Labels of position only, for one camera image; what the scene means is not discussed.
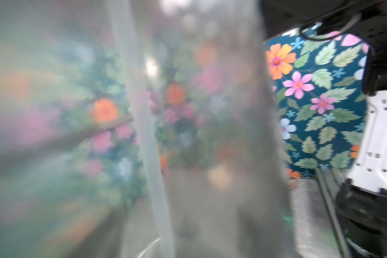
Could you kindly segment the clear plastic spray bottle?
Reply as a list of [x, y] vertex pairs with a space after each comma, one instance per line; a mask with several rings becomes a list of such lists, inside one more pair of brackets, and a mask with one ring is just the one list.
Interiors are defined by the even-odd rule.
[[259, 1], [0, 1], [0, 258], [296, 258]]

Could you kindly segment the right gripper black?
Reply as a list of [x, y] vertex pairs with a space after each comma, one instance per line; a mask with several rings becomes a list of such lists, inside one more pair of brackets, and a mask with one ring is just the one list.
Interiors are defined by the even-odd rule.
[[342, 184], [335, 211], [354, 258], [387, 258], [387, 190]]

